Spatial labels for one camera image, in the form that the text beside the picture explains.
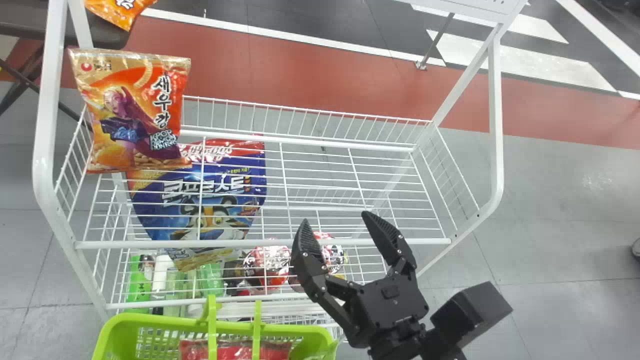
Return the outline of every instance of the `white metal rack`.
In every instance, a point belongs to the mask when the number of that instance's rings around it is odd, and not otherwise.
[[[185,96],[179,142],[208,138],[259,140],[265,144],[267,195],[244,240],[153,241],[140,225],[122,174],[86,175],[92,134],[79,122],[60,174],[53,149],[67,5],[81,47],[92,47],[82,0],[51,0],[38,100],[33,187],[65,255],[103,319],[129,307],[177,306],[204,299],[126,302],[134,254],[164,247],[288,245],[303,218],[334,235],[348,255],[340,273],[366,282],[386,266],[360,220],[369,210],[393,221],[410,244],[443,245],[419,275],[484,221],[498,206],[504,186],[499,40],[525,0],[410,0],[498,24],[431,120],[340,113]],[[438,126],[485,59],[489,59],[492,196],[478,205]],[[83,112],[84,122],[88,121]],[[92,193],[86,183],[96,182]],[[91,196],[89,219],[74,232],[70,221],[81,198]],[[194,298],[195,281],[189,298]],[[268,295],[221,297],[229,317],[250,316],[257,299],[274,322],[334,327],[321,308],[288,285]]]

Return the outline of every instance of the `blue cereal box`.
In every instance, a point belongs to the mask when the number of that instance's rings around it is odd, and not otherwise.
[[[179,149],[191,160],[191,168],[127,173],[133,209],[149,237],[244,239],[267,191],[264,144],[208,139],[204,144],[180,144]],[[237,259],[240,251],[232,247],[167,249],[181,272]]]

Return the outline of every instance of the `black robotic gripper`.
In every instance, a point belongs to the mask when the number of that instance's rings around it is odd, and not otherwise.
[[[363,211],[362,220],[389,266],[384,278],[361,285],[330,275],[307,219],[293,241],[291,272],[342,327],[349,344],[370,348],[373,360],[464,360],[462,348],[512,312],[496,288],[484,282],[451,297],[431,315],[434,327],[427,330],[419,321],[429,306],[418,289],[417,264],[404,236],[374,213]]]

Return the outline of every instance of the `orange snack package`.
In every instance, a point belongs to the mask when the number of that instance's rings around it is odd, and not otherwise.
[[[177,145],[190,59],[104,49],[69,55],[92,120],[88,173],[190,166]]]
[[[104,20],[122,28],[131,30],[133,21],[142,10],[157,0],[84,0],[84,7]]]

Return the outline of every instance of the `shrimp cracker bag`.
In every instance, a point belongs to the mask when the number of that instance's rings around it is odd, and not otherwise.
[[[103,49],[69,55],[93,129],[87,172],[189,167],[177,138],[190,59]]]
[[[127,173],[133,209],[151,240],[242,240],[266,196],[264,143],[208,139],[179,145],[191,168]],[[237,259],[240,248],[166,250],[181,272]]]
[[[129,31],[142,10],[156,1],[158,0],[84,0],[84,7],[104,20]]]

